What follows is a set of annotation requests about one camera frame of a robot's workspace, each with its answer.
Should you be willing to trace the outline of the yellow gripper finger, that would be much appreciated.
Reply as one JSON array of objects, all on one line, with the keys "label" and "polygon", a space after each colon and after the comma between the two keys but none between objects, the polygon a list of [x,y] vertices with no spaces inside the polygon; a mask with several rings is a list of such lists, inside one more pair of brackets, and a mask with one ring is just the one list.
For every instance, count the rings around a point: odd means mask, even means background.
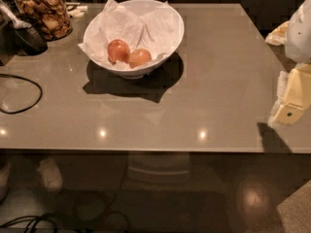
[{"label": "yellow gripper finger", "polygon": [[268,125],[295,124],[311,107],[311,64],[297,63],[290,73],[281,71],[276,95]]}]

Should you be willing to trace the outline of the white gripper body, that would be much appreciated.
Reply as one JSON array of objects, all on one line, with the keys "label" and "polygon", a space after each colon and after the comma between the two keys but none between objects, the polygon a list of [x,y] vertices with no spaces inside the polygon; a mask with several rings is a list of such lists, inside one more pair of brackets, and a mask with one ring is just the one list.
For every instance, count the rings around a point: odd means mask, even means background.
[{"label": "white gripper body", "polygon": [[285,54],[296,63],[311,63],[311,0],[304,0],[289,21]]}]

